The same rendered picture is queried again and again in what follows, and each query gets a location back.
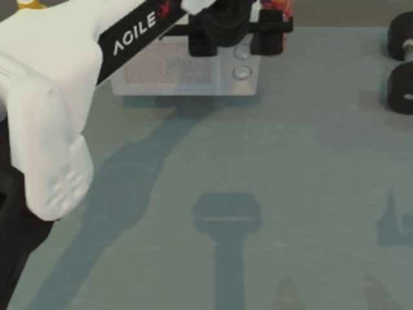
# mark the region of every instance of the gray tabletop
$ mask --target gray tabletop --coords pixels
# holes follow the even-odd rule
[[[413,118],[382,107],[381,28],[298,28],[253,98],[115,98],[86,200],[10,310],[401,310]]]

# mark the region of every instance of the table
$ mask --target table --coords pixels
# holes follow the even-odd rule
[[[105,85],[94,184],[10,310],[411,307],[413,118],[381,105],[385,31],[297,28],[253,98]]]

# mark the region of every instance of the yellow object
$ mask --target yellow object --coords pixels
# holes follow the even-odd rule
[[[39,2],[39,0],[32,0],[32,1],[17,0],[17,7],[19,10],[22,10],[24,8],[40,9],[40,8],[46,8],[47,6],[42,5]]]

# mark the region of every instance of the white plastic casing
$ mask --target white plastic casing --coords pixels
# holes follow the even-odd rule
[[[251,21],[257,21],[259,2]],[[180,24],[188,23],[187,17]],[[253,96],[257,92],[259,56],[251,56],[252,36],[238,46],[219,48],[217,57],[194,58],[187,37],[164,37],[152,43],[112,75],[117,96]]]
[[[192,11],[211,0],[188,6]],[[28,208],[54,221],[78,206],[93,176],[81,135],[102,64],[99,35],[143,0],[70,0],[0,23],[0,118]]]

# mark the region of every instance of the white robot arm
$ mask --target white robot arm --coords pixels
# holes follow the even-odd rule
[[[187,12],[215,0],[69,0],[0,23],[0,118],[28,208],[44,221],[73,210],[93,166],[81,135],[97,85]]]

